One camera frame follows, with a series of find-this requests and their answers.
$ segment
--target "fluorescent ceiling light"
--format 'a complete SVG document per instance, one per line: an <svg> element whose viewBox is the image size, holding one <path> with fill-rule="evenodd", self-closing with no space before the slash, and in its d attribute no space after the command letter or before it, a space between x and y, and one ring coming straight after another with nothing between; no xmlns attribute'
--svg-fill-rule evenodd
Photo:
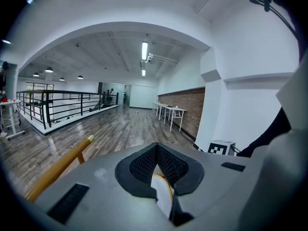
<svg viewBox="0 0 308 231"><path fill-rule="evenodd" d="M45 72L47 72L47 73L53 73L53 70L52 70L51 67L48 67L48 68L46 68Z"/></svg>
<svg viewBox="0 0 308 231"><path fill-rule="evenodd" d="M148 50L148 43L142 42L142 59L143 60L146 60L147 50Z"/></svg>
<svg viewBox="0 0 308 231"><path fill-rule="evenodd" d="M27 0L27 3L31 4L33 0Z"/></svg>
<svg viewBox="0 0 308 231"><path fill-rule="evenodd" d="M11 43L11 42L9 42L9 41L7 41L7 40L4 40L4 39L2 40L2 42L3 42L3 43L7 43L7 44L10 44L10 43Z"/></svg>

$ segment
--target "white desk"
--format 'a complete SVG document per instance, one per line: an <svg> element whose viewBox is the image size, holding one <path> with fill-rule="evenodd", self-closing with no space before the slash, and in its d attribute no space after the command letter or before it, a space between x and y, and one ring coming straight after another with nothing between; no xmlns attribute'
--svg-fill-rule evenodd
<svg viewBox="0 0 308 231"><path fill-rule="evenodd" d="M166 122L166 111L167 109L169 110L169 118L168 120L170 120L170 112L172 110L172 117L171 117L171 124L170 124L170 132L171 132L171 128L172 128L172 122L173 122L173 118L181 118L181 124L180 124L180 129L179 131L181 131L181 127L182 127L182 120L183 120L183 116L184 116L184 111L187 110L183 110L181 108L176 108L176 107L167 107L165 106L165 120L164 120L164 124Z"/></svg>
<svg viewBox="0 0 308 231"><path fill-rule="evenodd" d="M155 103L156 104L156 107L157 107L157 110L156 110L156 116L158 115L158 108L159 108L159 117L158 117L158 120L160 121L160 113L162 111L162 107L166 107L168 106L168 104L164 104L164 103Z"/></svg>
<svg viewBox="0 0 308 231"><path fill-rule="evenodd" d="M8 102L0 103L0 105L7 105L7 106L9 107L11 125L8 126L7 128L12 127L13 134L11 134L11 135L9 135L9 136L6 136L6 138L7 138L8 140L10 140L12 137L14 137L14 136L16 136L16 135L18 135L18 134L22 134L22 133L25 134L25 131L24 131L24 130L22 130L22 131L16 133L15 123L14 123L14 118L13 118L13 106L14 106L14 104L20 103L20 100L18 100L18 99L14 99L14 100L15 100L15 101L9 100Z"/></svg>

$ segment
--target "wooden floor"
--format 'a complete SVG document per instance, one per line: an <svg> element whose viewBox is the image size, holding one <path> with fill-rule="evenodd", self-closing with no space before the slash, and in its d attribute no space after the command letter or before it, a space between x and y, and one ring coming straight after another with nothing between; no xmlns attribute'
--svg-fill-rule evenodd
<svg viewBox="0 0 308 231"><path fill-rule="evenodd" d="M33 184L55 162L88 135L95 142L84 152L85 160L124 150L148 142L167 142L193 149L193 140L173 126L164 125L149 109L119 106L85 118L46 137L33 129L22 117L21 127L25 135L0 139L2 166L16 191L25 195ZM67 172L78 166L78 161Z"/></svg>

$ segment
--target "table leg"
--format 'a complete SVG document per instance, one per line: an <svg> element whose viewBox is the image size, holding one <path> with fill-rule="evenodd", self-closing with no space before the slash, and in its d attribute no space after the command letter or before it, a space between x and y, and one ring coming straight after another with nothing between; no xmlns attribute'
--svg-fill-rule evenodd
<svg viewBox="0 0 308 231"><path fill-rule="evenodd" d="M166 123L166 111L167 111L167 109L165 108L165 119L164 119L164 124Z"/></svg>
<svg viewBox="0 0 308 231"><path fill-rule="evenodd" d="M179 129L179 131L181 131L183 116L184 116L184 111L182 111L182 118L181 118L181 124L180 124L180 129Z"/></svg>
<svg viewBox="0 0 308 231"><path fill-rule="evenodd" d="M159 117L158 120L160 121L160 113L162 112L162 106L159 107Z"/></svg>
<svg viewBox="0 0 308 231"><path fill-rule="evenodd" d="M171 124L170 124L170 132L171 132L171 128L172 128L173 114L174 114L174 110L172 110L172 117L171 117Z"/></svg>
<svg viewBox="0 0 308 231"><path fill-rule="evenodd" d="M15 124L14 124L14 119L13 119L12 105L9 106L9 112L10 112L10 119L11 119L11 125L12 125L12 129L13 129L13 134L15 134L16 133L16 129L15 129Z"/></svg>

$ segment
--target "wooden handle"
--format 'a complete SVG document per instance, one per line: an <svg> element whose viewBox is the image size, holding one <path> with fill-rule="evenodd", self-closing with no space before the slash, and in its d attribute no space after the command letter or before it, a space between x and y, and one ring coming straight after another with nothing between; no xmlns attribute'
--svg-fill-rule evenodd
<svg viewBox="0 0 308 231"><path fill-rule="evenodd" d="M94 136L90 135L80 142L75 148L65 154L57 163L55 163L30 189L25 198L34 202L36 198L51 184L53 184L67 167L78 157L82 163L82 152L94 141Z"/></svg>

